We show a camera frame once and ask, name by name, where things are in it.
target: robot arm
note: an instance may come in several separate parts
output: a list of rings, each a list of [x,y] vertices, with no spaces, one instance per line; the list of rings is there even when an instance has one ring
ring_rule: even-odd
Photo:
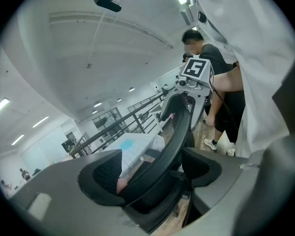
[[[178,84],[165,98],[161,119],[166,120],[171,113],[187,108],[191,114],[193,130],[203,113],[204,106],[212,96],[214,71],[208,59],[189,59],[179,74]]]

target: black t-shirt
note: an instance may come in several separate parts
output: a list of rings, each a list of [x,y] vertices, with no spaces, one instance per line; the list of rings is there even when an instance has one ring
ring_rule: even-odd
[[[229,72],[233,69],[232,64],[226,64],[218,48],[211,44],[206,44],[203,46],[201,54],[199,55],[201,59],[208,59],[211,61],[211,65],[214,71],[214,75]],[[243,91],[238,92],[228,92],[225,94],[224,102],[229,108],[234,119],[241,119],[242,112],[245,108],[245,97]]]

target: white sneaker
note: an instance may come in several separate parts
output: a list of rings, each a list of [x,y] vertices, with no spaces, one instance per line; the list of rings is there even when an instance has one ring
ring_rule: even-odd
[[[230,148],[226,151],[226,154],[229,156],[235,156],[235,149],[234,148]]]
[[[216,147],[216,145],[214,145],[214,144],[212,143],[212,141],[213,141],[213,140],[205,139],[205,140],[204,140],[204,143],[205,143],[205,145],[208,145],[212,150],[216,150],[217,147]]]

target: ceiling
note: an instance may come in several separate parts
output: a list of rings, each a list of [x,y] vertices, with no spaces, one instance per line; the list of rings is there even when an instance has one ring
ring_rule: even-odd
[[[0,112],[0,152],[46,115],[82,121],[96,101],[113,106],[179,65],[190,27],[178,0],[119,3],[114,13],[93,0],[28,0],[11,19],[0,46],[0,100],[11,100]]]
[[[0,153],[16,151],[22,140],[14,146],[11,144],[20,135],[24,134],[25,140],[51,120],[63,115],[28,85],[0,46],[0,102],[3,98],[10,102],[0,111]],[[32,128],[46,115],[49,115],[46,121]]]

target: person's arm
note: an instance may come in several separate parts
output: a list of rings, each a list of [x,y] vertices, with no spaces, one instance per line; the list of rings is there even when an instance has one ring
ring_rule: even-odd
[[[218,94],[221,96],[222,99],[224,99],[225,92],[218,91]],[[215,116],[217,112],[220,110],[223,102],[220,100],[220,98],[217,96],[215,92],[213,92],[212,100],[211,100],[211,107],[210,111],[206,118],[206,124],[209,126],[215,125]]]
[[[232,71],[214,76],[214,87],[218,92],[242,91],[242,78],[238,62]]]

